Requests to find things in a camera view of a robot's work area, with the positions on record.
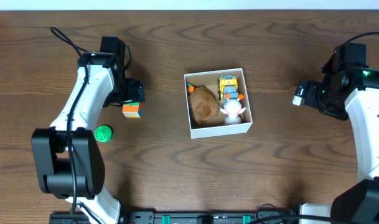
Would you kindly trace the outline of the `colourful puzzle cube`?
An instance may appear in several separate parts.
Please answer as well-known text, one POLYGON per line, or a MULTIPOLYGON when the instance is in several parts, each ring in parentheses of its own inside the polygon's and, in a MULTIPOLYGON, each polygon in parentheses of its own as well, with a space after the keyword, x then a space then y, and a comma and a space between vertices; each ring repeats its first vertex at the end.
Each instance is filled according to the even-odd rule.
POLYGON ((123 105, 122 113, 127 118, 140 118, 142 116, 142 103, 128 103, 123 105))

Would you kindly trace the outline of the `green round disc toy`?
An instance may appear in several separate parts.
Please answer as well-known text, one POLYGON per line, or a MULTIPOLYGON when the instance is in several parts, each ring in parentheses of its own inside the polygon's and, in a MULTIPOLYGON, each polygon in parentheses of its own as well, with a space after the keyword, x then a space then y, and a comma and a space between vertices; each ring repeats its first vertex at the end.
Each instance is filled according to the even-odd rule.
POLYGON ((113 137, 113 128, 109 125, 101 125, 95 129, 95 139, 98 142, 109 142, 113 137))

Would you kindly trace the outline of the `brown plush toy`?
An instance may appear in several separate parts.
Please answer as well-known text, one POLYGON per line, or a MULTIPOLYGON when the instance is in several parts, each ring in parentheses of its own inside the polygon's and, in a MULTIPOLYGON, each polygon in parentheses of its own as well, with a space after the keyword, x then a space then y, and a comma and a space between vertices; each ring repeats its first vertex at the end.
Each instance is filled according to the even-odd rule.
POLYGON ((206 86, 187 84, 190 115, 198 125, 219 115, 220 107, 212 92, 206 86))

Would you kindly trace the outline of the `pink pig figurine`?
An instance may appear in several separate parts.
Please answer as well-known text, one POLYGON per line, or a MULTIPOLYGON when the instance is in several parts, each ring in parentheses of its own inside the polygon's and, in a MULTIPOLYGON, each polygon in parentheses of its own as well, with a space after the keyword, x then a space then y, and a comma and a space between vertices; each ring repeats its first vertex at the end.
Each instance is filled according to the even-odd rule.
POLYGON ((241 123, 240 115, 246 110, 240 102, 242 99, 244 99, 244 95, 240 93, 236 99, 227 99, 227 102, 223 104, 222 108, 220 108, 220 111, 226 115, 224 125, 241 123))

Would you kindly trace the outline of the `yellow grey toy truck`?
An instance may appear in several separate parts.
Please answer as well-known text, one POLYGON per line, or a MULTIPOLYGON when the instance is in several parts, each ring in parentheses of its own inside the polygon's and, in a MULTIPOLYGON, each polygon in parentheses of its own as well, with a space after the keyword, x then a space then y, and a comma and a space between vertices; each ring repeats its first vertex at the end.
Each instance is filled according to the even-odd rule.
POLYGON ((236 75, 222 75, 218 79, 218 99, 225 104, 228 100, 237 99, 238 79, 236 75))

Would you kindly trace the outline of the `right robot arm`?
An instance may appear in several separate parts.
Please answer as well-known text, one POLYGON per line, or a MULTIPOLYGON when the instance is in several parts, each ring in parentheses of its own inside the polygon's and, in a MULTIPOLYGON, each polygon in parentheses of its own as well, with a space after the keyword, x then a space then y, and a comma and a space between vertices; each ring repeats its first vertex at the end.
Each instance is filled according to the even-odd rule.
POLYGON ((336 46, 321 82, 302 80, 292 103, 349 120, 357 153, 357 183, 332 203, 304 203, 300 223, 379 223, 379 70, 366 63, 364 44, 336 46))

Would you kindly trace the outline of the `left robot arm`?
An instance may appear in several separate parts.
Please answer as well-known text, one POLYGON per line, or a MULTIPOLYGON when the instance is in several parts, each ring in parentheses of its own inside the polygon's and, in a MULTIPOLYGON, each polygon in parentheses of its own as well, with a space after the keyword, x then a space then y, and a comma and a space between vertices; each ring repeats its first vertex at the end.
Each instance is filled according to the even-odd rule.
POLYGON ((95 139, 104 107, 145 100, 143 84, 126 78, 129 47, 118 37, 104 36, 97 52, 78 59, 77 80, 63 110, 47 129, 31 138, 39 187, 64 199, 83 214, 68 222, 124 223, 121 203, 104 186, 105 163, 95 139))

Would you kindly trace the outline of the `white cardboard box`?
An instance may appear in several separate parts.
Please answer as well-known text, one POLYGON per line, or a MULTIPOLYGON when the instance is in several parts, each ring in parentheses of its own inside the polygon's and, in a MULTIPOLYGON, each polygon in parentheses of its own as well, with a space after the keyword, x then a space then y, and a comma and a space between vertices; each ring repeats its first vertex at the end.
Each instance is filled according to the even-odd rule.
POLYGON ((199 125, 190 116, 191 107, 189 100, 187 100, 188 117, 190 121, 190 136, 192 139, 246 133, 253 124, 248 92, 246 89, 246 81, 242 68, 188 73, 184 75, 184 81, 187 88, 189 87, 189 84, 195 87, 204 86, 206 90, 215 98, 219 107, 221 107, 222 102, 218 99, 218 96, 220 95, 220 84, 218 79, 224 75, 235 75, 238 83, 238 92, 244 95, 244 99, 240 100, 240 103, 242 107, 246 108, 246 110, 239 115, 241 121, 239 124, 225 124, 225 118, 227 116, 222 112, 219 112, 217 116, 210 118, 205 124, 199 125))

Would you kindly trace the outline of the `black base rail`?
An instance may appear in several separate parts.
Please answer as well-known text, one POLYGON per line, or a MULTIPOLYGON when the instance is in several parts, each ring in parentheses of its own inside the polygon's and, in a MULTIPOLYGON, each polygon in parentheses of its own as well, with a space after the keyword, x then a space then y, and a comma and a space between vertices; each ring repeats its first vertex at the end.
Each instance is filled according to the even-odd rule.
MULTIPOLYGON (((127 224, 217 224, 217 223, 238 223, 245 224, 262 218, 280 216, 280 215, 297 215, 297 211, 288 208, 277 208, 271 204, 262 204, 255 211, 247 212, 157 212, 155 210, 144 210, 127 212, 122 210, 116 223, 127 224)), ((84 212, 74 215, 68 212, 54 212, 49 216, 49 223, 113 223, 112 221, 104 222, 96 215, 87 215, 84 212)))

